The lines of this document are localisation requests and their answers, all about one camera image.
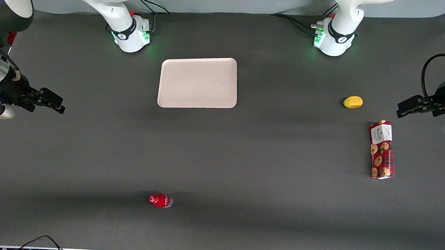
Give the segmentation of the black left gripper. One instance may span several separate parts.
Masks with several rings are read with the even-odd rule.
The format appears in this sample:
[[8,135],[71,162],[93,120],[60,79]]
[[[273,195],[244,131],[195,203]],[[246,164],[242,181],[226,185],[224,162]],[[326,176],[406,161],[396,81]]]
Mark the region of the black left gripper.
[[431,96],[431,101],[435,106],[433,111],[432,104],[428,101],[428,98],[421,95],[412,96],[407,101],[402,101],[397,104],[397,117],[401,119],[413,113],[426,113],[430,111],[432,111],[433,117],[445,115],[445,82],[439,85],[436,93]]

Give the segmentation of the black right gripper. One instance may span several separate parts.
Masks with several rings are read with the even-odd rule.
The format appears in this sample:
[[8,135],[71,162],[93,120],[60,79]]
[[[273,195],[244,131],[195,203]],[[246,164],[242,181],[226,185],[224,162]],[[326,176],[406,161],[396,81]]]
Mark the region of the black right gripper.
[[47,107],[60,114],[65,112],[66,108],[62,105],[62,97],[48,88],[41,88],[39,91],[31,87],[28,79],[24,76],[18,81],[5,78],[0,85],[0,102],[5,105],[19,106],[29,112],[33,112],[36,105]]

